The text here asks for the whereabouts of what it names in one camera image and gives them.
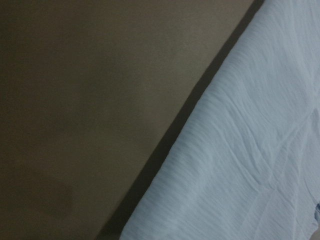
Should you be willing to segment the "light blue striped shirt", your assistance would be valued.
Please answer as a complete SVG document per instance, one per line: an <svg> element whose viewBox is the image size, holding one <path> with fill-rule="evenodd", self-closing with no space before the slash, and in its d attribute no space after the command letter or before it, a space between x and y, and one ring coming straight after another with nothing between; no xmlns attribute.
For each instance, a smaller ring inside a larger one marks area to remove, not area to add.
<svg viewBox="0 0 320 240"><path fill-rule="evenodd" d="M122 240L308 240L320 201L320 3L266 0Z"/></svg>

